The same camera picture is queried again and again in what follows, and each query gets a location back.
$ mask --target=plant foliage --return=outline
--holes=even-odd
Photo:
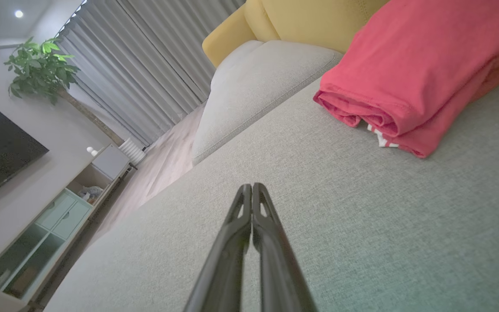
[[[32,42],[30,38],[20,44],[4,64],[8,71],[16,73],[9,86],[9,93],[16,97],[22,94],[39,94],[48,97],[51,104],[57,103],[58,90],[69,89],[71,83],[76,83],[78,67],[68,65],[67,59],[72,55],[60,55],[60,51],[52,38],[42,44]]]

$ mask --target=wooden floor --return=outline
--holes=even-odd
[[[146,150],[146,158],[137,166],[138,171],[129,173],[88,245],[192,169],[192,144],[203,112],[202,105]]]

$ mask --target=light green drawer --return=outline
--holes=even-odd
[[[65,215],[63,215],[61,221],[59,221],[52,232],[62,239],[68,239],[71,233],[75,231],[77,226],[84,219],[84,216],[88,211],[90,211],[89,207],[81,202],[77,202]]]
[[[40,215],[36,220],[36,224],[40,225],[48,230],[55,227],[57,222],[61,220],[61,217],[67,213],[69,208],[75,203],[76,199],[71,197],[66,192],[61,193]]]

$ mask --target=yellow sofa backrest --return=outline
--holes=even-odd
[[[313,44],[345,53],[355,33],[388,0],[246,0],[202,44],[218,66],[249,40]]]

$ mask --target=gray curtain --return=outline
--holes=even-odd
[[[79,85],[143,144],[206,101],[205,37],[244,0],[92,0],[59,38]]]

